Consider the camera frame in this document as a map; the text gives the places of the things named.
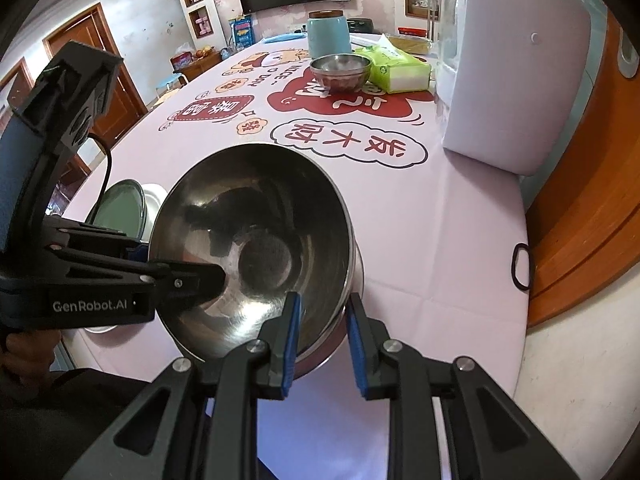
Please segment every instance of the light blue jar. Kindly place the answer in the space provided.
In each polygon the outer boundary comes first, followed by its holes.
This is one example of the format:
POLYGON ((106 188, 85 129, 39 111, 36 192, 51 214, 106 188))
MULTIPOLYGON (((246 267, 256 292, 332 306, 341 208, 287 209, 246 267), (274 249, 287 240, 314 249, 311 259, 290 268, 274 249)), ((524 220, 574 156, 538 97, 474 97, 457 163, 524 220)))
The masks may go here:
POLYGON ((306 33, 312 59, 352 52, 347 18, 341 10, 310 12, 306 33))

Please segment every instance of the wooden lid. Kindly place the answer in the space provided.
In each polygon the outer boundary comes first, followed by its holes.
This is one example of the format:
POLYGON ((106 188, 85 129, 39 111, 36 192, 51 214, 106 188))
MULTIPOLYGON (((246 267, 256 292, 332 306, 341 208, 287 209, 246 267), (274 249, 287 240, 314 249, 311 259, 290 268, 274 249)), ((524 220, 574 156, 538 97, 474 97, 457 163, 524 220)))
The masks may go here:
POLYGON ((316 10, 316 12, 310 12, 309 18, 340 18, 340 16, 344 16, 344 12, 341 10, 316 10))

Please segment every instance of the tissue package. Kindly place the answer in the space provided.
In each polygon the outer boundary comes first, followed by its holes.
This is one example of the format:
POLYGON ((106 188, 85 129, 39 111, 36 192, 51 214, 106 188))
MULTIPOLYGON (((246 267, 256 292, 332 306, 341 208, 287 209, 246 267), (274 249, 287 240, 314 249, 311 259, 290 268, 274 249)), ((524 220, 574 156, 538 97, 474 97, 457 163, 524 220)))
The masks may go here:
POLYGON ((369 80, 388 94, 429 89, 431 65, 394 47, 386 36, 354 52, 371 60, 369 80))

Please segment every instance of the screw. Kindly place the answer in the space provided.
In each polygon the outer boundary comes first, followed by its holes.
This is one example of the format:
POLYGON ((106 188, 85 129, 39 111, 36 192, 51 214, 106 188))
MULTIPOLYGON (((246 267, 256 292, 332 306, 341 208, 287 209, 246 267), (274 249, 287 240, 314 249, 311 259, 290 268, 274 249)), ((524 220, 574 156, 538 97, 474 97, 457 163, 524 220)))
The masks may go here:
POLYGON ((396 354, 402 350, 402 343, 396 339, 387 339, 382 343, 382 348, 390 354, 396 354))
POLYGON ((189 368, 191 368, 191 361, 189 361, 186 357, 178 357, 174 364, 172 364, 172 368, 176 372, 186 372, 189 368))
POLYGON ((476 367, 476 362, 471 357, 459 357, 456 359, 456 366, 461 372, 470 372, 476 367))
POLYGON ((260 339, 253 339, 246 344, 246 349, 252 354, 262 353, 267 349, 267 343, 260 339))

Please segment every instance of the metal bowl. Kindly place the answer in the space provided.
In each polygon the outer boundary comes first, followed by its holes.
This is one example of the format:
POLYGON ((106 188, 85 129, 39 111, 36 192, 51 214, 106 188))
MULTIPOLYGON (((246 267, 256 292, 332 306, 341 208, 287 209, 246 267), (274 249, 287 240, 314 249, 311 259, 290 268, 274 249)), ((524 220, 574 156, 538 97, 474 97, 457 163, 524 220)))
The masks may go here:
POLYGON ((369 79, 371 61, 357 54, 322 56, 311 62, 311 72, 329 93, 357 92, 369 79))
POLYGON ((188 310, 158 314, 181 351, 220 358, 302 295, 298 364, 329 336, 351 291, 356 249, 334 183, 305 155, 250 143, 191 168, 162 204, 149 257, 219 264, 225 290, 188 310))

